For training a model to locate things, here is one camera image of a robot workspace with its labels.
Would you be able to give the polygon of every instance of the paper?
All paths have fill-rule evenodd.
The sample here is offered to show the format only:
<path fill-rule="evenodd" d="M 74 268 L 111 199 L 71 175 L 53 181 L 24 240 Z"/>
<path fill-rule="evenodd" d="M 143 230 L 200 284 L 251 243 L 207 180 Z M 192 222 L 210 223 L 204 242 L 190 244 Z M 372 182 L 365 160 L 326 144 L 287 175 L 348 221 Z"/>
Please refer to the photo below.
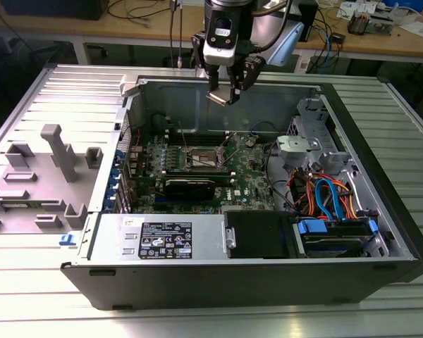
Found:
<path fill-rule="evenodd" d="M 357 2 L 342 2 L 340 9 L 337 12 L 337 18 L 344 18 L 346 20 L 351 20 L 353 17 L 354 11 L 367 12 L 374 14 L 376 10 L 376 4 L 359 4 Z"/>
<path fill-rule="evenodd" d="M 423 23 L 420 21 L 415 21 L 414 23 L 408 23 L 407 25 L 402 25 L 400 28 L 407 30 L 413 34 L 423 37 Z"/>

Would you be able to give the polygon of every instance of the side panel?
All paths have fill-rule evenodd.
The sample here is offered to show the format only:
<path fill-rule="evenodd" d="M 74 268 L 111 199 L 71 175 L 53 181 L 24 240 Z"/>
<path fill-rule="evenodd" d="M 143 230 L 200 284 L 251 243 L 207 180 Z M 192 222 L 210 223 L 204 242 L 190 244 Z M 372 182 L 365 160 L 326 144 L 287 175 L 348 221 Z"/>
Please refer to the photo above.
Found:
<path fill-rule="evenodd" d="M 369 147 L 359 128 L 356 126 L 353 118 L 346 109 L 341 98 L 338 96 L 334 87 L 330 84 L 323 84 L 323 90 L 333 112 L 336 115 L 336 124 L 344 130 L 350 146 L 362 163 L 367 172 L 367 176 L 379 195 L 382 203 L 386 207 L 388 214 L 394 221 L 401 237 L 407 244 L 408 249 L 415 258 L 421 260 L 416 269 L 402 277 L 401 282 L 410 282 L 423 274 L 423 234 L 420 232 L 414 219 L 407 211 L 403 201 L 393 187 L 387 174 L 382 169 L 376 156 Z"/>
<path fill-rule="evenodd" d="M 173 267 L 61 271 L 101 310 L 357 303 L 415 262 Z"/>

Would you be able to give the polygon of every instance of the motherboard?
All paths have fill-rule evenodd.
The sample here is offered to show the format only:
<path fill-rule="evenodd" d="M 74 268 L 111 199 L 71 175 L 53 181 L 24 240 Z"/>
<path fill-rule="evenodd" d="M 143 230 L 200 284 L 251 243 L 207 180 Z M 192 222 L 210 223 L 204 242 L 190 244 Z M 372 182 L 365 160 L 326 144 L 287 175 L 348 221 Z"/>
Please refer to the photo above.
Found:
<path fill-rule="evenodd" d="M 133 212 L 273 210 L 264 144 L 258 141 L 235 132 L 141 137 L 130 164 L 137 194 Z"/>

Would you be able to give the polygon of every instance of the blue latch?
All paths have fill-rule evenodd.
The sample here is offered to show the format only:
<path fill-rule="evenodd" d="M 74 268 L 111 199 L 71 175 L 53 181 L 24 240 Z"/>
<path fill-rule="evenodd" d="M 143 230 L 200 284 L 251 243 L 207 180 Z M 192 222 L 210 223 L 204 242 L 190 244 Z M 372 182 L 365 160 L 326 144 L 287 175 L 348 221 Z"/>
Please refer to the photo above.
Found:
<path fill-rule="evenodd" d="M 369 228 L 372 230 L 372 232 L 374 234 L 378 233 L 379 228 L 378 228 L 378 225 L 376 224 L 376 222 L 374 220 L 369 220 L 368 225 L 369 225 Z"/>
<path fill-rule="evenodd" d="M 298 223 L 299 233 L 306 232 L 327 232 L 326 223 L 323 220 L 301 220 Z"/>
<path fill-rule="evenodd" d="M 59 241 L 59 245 L 61 246 L 72 246 L 72 245 L 76 245 L 76 236 L 74 236 L 73 234 L 64 234 L 63 236 L 61 236 L 61 240 Z"/>

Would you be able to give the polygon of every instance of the green circuit board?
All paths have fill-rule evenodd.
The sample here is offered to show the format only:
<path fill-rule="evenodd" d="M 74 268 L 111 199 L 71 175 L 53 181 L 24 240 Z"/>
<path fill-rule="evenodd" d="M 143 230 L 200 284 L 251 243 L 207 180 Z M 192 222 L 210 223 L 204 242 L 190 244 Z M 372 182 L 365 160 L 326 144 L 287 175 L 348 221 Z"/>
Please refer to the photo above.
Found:
<path fill-rule="evenodd" d="M 204 155 L 219 149 L 212 146 L 172 146 L 164 143 L 162 137 L 142 140 L 142 153 L 136 168 L 135 186 L 137 203 L 134 213 L 204 213 L 219 214 L 227 210 L 273 210 L 274 200 L 272 191 L 262 171 L 263 145 L 247 145 L 247 141 L 254 141 L 249 135 L 233 135 L 228 144 L 221 148 L 220 157 L 225 163 L 226 174 L 216 173 L 195 174 L 188 176 L 188 171 L 207 170 L 210 162 Z M 199 154 L 197 161 L 192 154 Z M 197 168 L 188 167 L 188 160 L 193 161 Z M 166 171 L 182 173 L 183 179 L 203 179 L 216 182 L 214 198 L 209 201 L 175 201 L 166 202 L 163 186 L 167 180 Z"/>

